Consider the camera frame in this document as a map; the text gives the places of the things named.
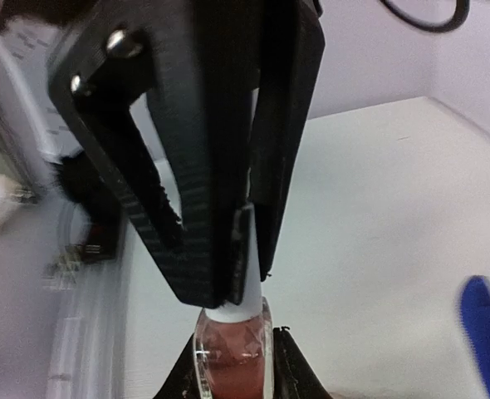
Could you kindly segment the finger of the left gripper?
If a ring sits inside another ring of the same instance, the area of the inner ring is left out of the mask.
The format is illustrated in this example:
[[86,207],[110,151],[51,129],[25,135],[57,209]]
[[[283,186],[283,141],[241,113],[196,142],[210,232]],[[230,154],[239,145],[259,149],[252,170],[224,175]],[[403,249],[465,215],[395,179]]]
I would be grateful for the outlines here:
[[200,399],[190,338],[154,399]]
[[287,327],[273,329],[276,399],[331,399]]

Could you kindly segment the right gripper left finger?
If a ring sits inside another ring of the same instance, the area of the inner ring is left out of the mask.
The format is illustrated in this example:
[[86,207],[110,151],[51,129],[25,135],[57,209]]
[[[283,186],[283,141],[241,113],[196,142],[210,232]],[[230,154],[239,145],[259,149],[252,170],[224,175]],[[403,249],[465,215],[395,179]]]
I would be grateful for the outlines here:
[[48,63],[53,104],[182,303],[240,303],[249,4],[99,1]]

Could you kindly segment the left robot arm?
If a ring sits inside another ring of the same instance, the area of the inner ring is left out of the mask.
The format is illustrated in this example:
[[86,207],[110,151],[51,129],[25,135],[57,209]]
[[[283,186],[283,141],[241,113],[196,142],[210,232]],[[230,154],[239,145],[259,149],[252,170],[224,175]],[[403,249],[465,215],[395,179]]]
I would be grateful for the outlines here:
[[308,1],[5,1],[60,30],[52,104],[81,145],[57,178],[117,248],[134,225],[201,308],[161,398],[325,398],[261,284],[271,271],[325,47]]

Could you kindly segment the white nail polish cap brush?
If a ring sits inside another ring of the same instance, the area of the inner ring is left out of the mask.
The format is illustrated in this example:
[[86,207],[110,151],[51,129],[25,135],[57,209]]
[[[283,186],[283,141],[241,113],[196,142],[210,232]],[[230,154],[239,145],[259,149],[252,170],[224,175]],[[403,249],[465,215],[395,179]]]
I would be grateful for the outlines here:
[[254,206],[249,199],[252,90],[227,89],[210,102],[210,256],[219,323],[241,323],[261,312]]

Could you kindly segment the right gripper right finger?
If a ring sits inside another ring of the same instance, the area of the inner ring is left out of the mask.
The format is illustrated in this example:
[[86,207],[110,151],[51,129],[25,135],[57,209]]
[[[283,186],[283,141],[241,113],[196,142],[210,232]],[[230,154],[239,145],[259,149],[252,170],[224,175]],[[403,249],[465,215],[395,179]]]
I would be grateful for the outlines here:
[[252,121],[250,195],[262,278],[271,271],[325,49],[318,1],[267,1]]

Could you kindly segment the pink nail polish bottle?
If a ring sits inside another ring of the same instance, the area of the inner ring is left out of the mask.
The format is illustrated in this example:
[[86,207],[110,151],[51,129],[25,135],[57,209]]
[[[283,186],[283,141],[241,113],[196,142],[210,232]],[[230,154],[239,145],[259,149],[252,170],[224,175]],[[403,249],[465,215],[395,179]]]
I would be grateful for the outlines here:
[[238,323],[221,323],[204,309],[194,331],[194,370],[202,398],[273,398],[272,315],[262,311]]

